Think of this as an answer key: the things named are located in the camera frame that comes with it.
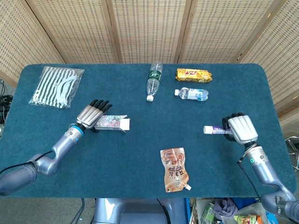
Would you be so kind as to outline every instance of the robotic hand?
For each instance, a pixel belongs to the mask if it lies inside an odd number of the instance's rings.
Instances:
[[[94,125],[112,106],[108,105],[108,103],[109,101],[95,99],[84,108],[77,116],[76,124],[70,125],[70,128],[52,147],[52,151],[47,152],[54,152],[54,159],[45,156],[47,153],[36,154],[28,162],[24,163],[24,166],[21,168],[0,176],[0,195],[12,194],[31,184],[35,181],[37,173],[53,176],[58,171],[65,155],[84,135],[84,131],[91,129],[93,132],[97,132]]]
[[[222,124],[224,129],[230,128],[233,133],[233,137],[225,134],[229,141],[236,141],[245,146],[244,155],[239,162],[247,156],[259,181],[276,189],[261,196],[263,207],[271,213],[299,222],[299,202],[280,181],[263,148],[256,143],[258,135],[249,116],[233,113],[223,118]]]

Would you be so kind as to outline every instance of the black and white striped package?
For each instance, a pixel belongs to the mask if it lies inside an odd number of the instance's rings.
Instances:
[[[45,66],[30,105],[70,108],[84,69]]]

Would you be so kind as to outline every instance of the drink pouch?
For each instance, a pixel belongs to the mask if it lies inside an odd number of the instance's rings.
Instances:
[[[170,148],[161,150],[161,160],[165,168],[164,184],[166,192],[190,190],[187,184],[189,176],[185,170],[184,148]]]

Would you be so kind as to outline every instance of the yellow snack package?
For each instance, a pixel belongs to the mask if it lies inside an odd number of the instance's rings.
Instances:
[[[184,148],[170,148],[161,150],[161,160],[165,168],[164,184],[166,192],[190,190],[187,184],[189,176],[185,170]]]
[[[199,69],[177,69],[176,79],[185,82],[206,83],[212,81],[212,73]]]

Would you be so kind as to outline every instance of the woven panel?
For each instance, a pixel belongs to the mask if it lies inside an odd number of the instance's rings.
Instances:
[[[181,63],[231,63],[272,0],[199,0]]]
[[[114,63],[100,0],[28,0],[67,63]]]
[[[0,1],[0,72],[16,86],[24,66],[64,63],[21,1]]]
[[[113,0],[124,63],[174,63],[185,0]]]
[[[241,61],[265,69],[274,103],[299,89],[298,46],[299,2],[288,0]]]

